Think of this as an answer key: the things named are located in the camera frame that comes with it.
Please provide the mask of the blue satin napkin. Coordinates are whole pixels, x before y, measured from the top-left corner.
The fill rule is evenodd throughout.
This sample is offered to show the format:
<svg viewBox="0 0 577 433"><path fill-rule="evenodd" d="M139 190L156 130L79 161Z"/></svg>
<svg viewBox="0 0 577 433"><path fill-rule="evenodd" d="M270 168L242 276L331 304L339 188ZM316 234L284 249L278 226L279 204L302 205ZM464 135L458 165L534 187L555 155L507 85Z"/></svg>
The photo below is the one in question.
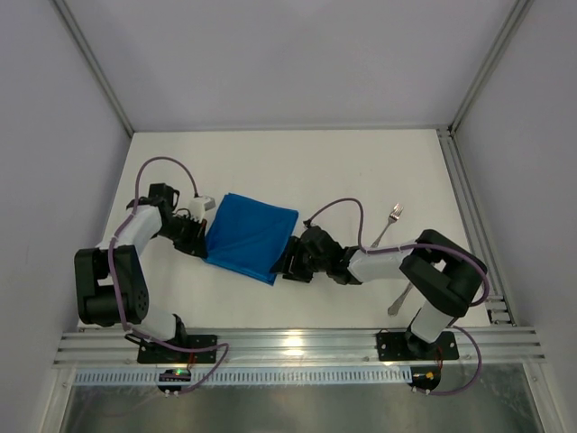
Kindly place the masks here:
<svg viewBox="0 0 577 433"><path fill-rule="evenodd" d="M276 274L270 268L281 257L297 220L294 209L228 193L206 234L205 262L272 286Z"/></svg>

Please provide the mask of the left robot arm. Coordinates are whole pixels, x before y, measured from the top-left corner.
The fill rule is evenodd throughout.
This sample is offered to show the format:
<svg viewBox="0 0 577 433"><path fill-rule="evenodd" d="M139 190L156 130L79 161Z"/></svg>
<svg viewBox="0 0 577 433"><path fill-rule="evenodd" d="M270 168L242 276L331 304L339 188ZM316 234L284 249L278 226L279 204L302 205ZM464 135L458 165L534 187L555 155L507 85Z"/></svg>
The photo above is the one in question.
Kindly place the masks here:
<svg viewBox="0 0 577 433"><path fill-rule="evenodd" d="M131 200L126 219L107 239L74 257L78 315L82 323L123 326L128 337L169 350L192 353L182 319L152 306L141 265L146 245L157 237L183 254L207 258L206 213L215 200L196 195L179 208L179 191L152 184L146 197Z"/></svg>

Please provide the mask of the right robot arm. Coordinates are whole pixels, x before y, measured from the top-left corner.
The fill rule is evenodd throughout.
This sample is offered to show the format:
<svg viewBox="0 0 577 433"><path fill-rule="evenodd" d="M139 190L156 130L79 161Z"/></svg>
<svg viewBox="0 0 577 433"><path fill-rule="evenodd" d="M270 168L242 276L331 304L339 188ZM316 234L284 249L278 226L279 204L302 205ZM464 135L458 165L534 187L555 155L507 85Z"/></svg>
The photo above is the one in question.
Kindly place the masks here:
<svg viewBox="0 0 577 433"><path fill-rule="evenodd" d="M406 350L416 359L437 355L444 330L485 301L487 271L481 260L433 229L409 244L366 249L341 246L318 226L290 237L270 268L273 274L305 283L318 272L341 285L407 279L425 298L403 336Z"/></svg>

